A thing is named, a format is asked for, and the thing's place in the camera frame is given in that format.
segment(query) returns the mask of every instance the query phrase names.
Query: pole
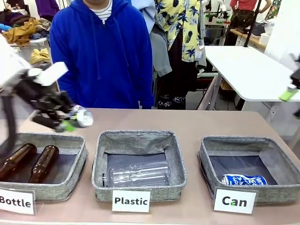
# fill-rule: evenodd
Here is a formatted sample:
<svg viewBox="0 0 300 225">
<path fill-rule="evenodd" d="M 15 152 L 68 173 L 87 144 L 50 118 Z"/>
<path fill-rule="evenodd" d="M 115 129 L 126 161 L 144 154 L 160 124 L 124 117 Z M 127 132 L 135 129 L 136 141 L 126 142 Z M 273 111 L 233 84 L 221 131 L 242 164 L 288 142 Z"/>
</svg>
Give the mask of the pole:
<svg viewBox="0 0 300 225">
<path fill-rule="evenodd" d="M 258 0 L 258 4 L 257 4 L 256 10 L 254 12 L 254 18 L 253 18 L 253 21 L 252 21 L 252 24 L 251 24 L 248 36 L 246 38 L 244 47 L 248 47 L 248 43 L 249 43 L 249 40 L 250 40 L 250 37 L 251 37 L 251 33 L 252 33 L 252 30 L 253 30 L 253 27 L 254 27 L 257 15 L 258 15 L 259 7 L 261 6 L 261 2 L 262 2 L 262 0 Z"/>
</svg>

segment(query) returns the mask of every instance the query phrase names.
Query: white table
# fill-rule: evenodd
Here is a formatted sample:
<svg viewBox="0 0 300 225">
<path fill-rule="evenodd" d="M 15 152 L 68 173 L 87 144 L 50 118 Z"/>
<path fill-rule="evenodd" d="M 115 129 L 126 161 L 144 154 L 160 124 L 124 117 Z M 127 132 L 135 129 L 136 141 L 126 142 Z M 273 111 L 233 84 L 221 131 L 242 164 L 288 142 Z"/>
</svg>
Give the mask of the white table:
<svg viewBox="0 0 300 225">
<path fill-rule="evenodd" d="M 244 100 L 250 102 L 276 102 L 269 110 L 267 122 L 272 117 L 281 103 L 279 96 L 284 93 L 291 83 L 290 75 L 293 73 L 279 62 L 252 47 L 243 46 L 206 46 L 206 58 L 218 71 L 218 76 L 211 88 L 212 93 L 206 93 L 209 97 L 201 109 L 212 110 L 216 102 L 219 86 L 222 78 Z M 300 102 L 300 92 L 290 101 Z M 289 146 L 294 147 L 300 137 L 300 129 L 294 135 Z"/>
</svg>

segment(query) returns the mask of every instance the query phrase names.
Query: hood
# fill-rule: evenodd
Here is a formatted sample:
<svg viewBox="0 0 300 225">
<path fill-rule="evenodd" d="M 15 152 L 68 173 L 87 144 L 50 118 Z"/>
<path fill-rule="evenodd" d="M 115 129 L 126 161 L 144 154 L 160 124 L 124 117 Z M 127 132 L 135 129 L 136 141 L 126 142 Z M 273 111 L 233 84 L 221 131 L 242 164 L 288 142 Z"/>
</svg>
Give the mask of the hood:
<svg viewBox="0 0 300 225">
<path fill-rule="evenodd" d="M 111 17 L 115 17 L 126 5 L 128 2 L 125 0 L 112 0 L 112 15 Z M 90 18 L 91 10 L 84 4 L 83 0 L 74 0 L 72 1 L 71 8 L 80 12 L 83 15 L 86 15 L 87 18 Z M 93 19 L 99 21 L 99 18 L 94 14 Z"/>
</svg>

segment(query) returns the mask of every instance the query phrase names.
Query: blue hoodie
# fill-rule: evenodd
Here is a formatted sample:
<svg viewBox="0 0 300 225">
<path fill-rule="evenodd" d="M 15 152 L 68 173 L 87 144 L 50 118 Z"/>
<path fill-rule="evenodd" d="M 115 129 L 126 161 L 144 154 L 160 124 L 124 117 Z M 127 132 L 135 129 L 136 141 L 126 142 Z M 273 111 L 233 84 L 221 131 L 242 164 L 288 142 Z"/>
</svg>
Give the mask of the blue hoodie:
<svg viewBox="0 0 300 225">
<path fill-rule="evenodd" d="M 61 90 L 89 108 L 151 108 L 152 50 L 142 14 L 125 0 L 112 1 L 105 24 L 82 0 L 56 14 L 50 31 L 53 62 L 69 71 Z"/>
</svg>

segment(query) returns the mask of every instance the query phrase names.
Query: pile of clothes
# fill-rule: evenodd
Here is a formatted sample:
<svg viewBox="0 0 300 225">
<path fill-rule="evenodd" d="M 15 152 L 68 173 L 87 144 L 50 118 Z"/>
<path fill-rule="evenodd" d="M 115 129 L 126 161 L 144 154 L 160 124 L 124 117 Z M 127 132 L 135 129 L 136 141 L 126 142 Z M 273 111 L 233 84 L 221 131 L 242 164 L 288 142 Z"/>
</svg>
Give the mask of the pile of clothes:
<svg viewBox="0 0 300 225">
<path fill-rule="evenodd" d="M 34 67 L 41 65 L 41 64 L 50 64 L 50 57 L 49 53 L 46 48 L 39 51 L 38 49 L 33 49 L 31 54 L 30 64 Z"/>
<path fill-rule="evenodd" d="M 16 43 L 19 47 L 29 44 L 31 39 L 47 38 L 51 22 L 41 18 L 36 20 L 29 15 L 15 16 L 10 10 L 0 12 L 0 29 L 9 44 Z"/>
</svg>

